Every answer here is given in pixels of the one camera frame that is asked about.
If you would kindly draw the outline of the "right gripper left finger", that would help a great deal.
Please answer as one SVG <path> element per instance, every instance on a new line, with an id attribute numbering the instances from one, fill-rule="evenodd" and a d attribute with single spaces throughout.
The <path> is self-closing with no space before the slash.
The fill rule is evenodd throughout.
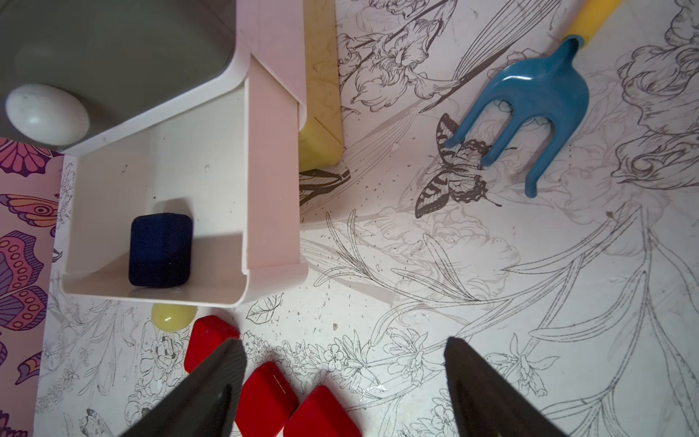
<path id="1" fill-rule="evenodd" d="M 247 367 L 240 340 L 225 340 L 125 436 L 229 436 Z"/>

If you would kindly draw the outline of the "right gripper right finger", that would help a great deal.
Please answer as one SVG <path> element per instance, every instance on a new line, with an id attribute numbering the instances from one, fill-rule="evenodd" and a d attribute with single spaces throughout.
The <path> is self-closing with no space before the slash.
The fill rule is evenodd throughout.
<path id="1" fill-rule="evenodd" d="M 465 340 L 444 351 L 447 384 L 460 436 L 562 436 Z"/>

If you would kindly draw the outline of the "blue brooch box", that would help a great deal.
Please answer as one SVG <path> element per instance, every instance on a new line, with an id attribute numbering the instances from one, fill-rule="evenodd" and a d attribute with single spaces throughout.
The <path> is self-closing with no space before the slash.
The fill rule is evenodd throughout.
<path id="1" fill-rule="evenodd" d="M 193 221 L 163 212 L 136 217 L 130 229 L 129 282 L 136 287 L 169 289 L 189 280 Z"/>

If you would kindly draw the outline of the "three-tier drawer cabinet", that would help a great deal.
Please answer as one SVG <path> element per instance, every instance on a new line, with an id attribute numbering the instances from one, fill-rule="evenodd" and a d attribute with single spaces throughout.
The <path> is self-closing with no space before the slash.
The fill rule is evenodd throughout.
<path id="1" fill-rule="evenodd" d="M 311 57 L 337 66 L 331 1 L 5 1 L 1 134 L 66 156 L 58 286 L 232 308 L 295 288 Z M 189 280 L 129 282 L 132 221 L 193 221 Z"/>

